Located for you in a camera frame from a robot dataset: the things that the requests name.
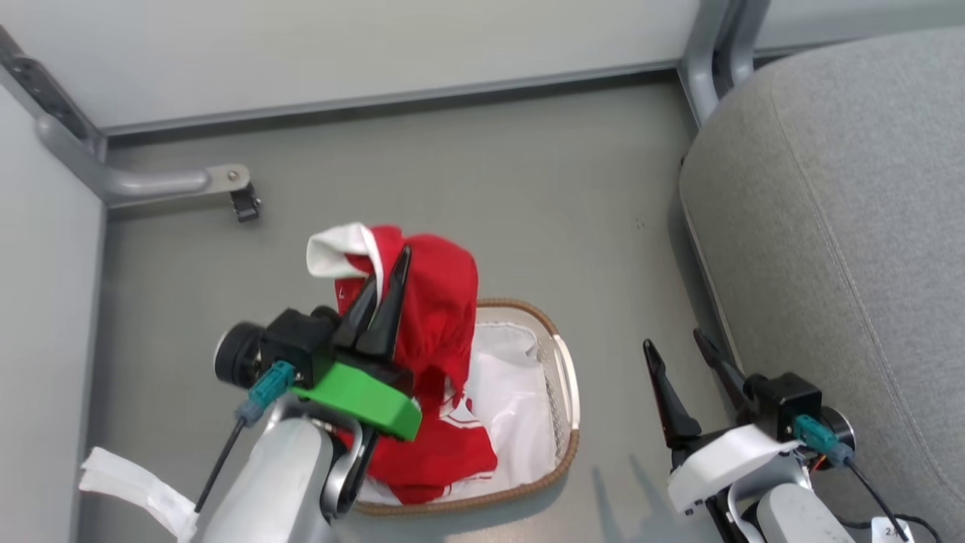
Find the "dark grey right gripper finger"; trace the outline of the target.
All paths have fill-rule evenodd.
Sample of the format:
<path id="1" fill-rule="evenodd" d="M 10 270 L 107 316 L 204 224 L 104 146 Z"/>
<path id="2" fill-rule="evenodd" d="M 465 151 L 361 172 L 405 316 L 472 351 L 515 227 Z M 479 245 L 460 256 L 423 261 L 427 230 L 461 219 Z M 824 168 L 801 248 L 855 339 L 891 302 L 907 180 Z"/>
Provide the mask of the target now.
<path id="1" fill-rule="evenodd" d="M 654 389 L 654 399 L 660 416 L 666 447 L 672 450 L 683 449 L 702 436 L 702 426 L 687 413 L 685 406 L 676 394 L 668 376 L 666 364 L 655 347 L 647 339 L 642 343 L 642 351 L 647 364 L 649 379 Z"/>
<path id="2" fill-rule="evenodd" d="M 752 400 L 744 393 L 746 378 L 731 364 L 710 338 L 701 330 L 693 330 L 693 337 L 703 355 L 704 362 L 716 372 L 727 398 L 735 410 L 735 416 L 754 416 Z"/>

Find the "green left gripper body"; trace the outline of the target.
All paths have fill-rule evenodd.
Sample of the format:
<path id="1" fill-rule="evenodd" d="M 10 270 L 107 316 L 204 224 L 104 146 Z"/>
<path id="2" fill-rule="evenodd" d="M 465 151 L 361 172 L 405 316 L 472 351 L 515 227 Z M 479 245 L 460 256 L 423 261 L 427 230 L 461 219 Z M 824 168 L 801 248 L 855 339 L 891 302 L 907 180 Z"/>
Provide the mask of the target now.
<path id="1" fill-rule="evenodd" d="M 291 354 L 293 391 L 384 435 L 413 441 L 423 413 L 413 400 L 415 377 L 389 360 L 352 351 Z"/>

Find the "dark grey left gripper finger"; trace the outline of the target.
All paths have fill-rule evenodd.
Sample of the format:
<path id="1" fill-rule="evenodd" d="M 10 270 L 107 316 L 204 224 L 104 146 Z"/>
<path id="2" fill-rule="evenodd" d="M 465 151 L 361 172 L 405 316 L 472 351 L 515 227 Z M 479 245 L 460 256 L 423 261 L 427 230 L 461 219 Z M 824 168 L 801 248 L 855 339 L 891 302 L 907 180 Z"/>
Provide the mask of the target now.
<path id="1" fill-rule="evenodd" d="M 342 315 L 340 327 L 334 336 L 337 348 L 352 350 L 358 339 L 368 329 L 378 305 L 377 281 L 375 276 L 369 276 L 363 283 L 360 292 Z"/>
<path id="2" fill-rule="evenodd" d="M 395 360 L 411 258 L 412 248 L 408 244 L 403 245 L 400 256 L 388 275 L 388 286 L 381 299 L 381 305 L 373 313 L 369 329 L 356 343 L 360 353 L 369 355 L 375 360 L 383 362 Z"/>

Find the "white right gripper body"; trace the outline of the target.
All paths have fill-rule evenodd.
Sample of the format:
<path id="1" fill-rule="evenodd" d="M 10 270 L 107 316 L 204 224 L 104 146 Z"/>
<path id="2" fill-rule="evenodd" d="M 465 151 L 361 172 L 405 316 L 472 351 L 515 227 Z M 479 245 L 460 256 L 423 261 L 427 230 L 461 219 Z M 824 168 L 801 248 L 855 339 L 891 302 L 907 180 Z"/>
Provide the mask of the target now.
<path id="1" fill-rule="evenodd" d="M 799 440 L 778 441 L 755 424 L 727 430 L 673 468 L 667 490 L 672 507 L 683 514 L 799 446 Z"/>

